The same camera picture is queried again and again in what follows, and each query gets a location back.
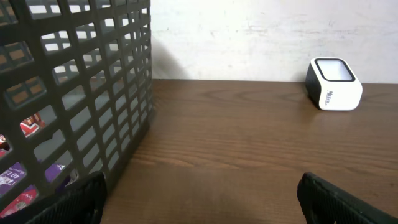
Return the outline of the red orange chocolate bar wrapper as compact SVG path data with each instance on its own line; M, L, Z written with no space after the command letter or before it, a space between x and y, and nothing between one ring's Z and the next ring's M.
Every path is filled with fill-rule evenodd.
M37 134L45 127L45 123L38 113L29 116L25 120L21 121L20 128L26 138ZM1 157L10 150L10 145L4 135L1 135Z

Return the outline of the purple red noodle packet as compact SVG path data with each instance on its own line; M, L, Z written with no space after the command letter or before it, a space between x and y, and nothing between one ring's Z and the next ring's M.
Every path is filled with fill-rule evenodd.
M64 164L52 164L46 171L45 177L49 182L53 182L65 169ZM15 163L1 174L1 196L10 191L20 180L26 176L26 171L20 163ZM1 218L18 212L30 205L39 195L37 189L30 185L19 194L2 212Z

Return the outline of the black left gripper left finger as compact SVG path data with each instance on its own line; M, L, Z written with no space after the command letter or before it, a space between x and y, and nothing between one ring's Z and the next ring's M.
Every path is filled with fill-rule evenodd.
M100 224L107 186L100 171L93 172L1 219L3 224Z

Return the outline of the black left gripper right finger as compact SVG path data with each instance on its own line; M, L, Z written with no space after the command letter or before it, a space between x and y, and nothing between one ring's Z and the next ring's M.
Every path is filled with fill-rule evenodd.
M396 217L311 172L299 181L297 198L309 224L397 224Z

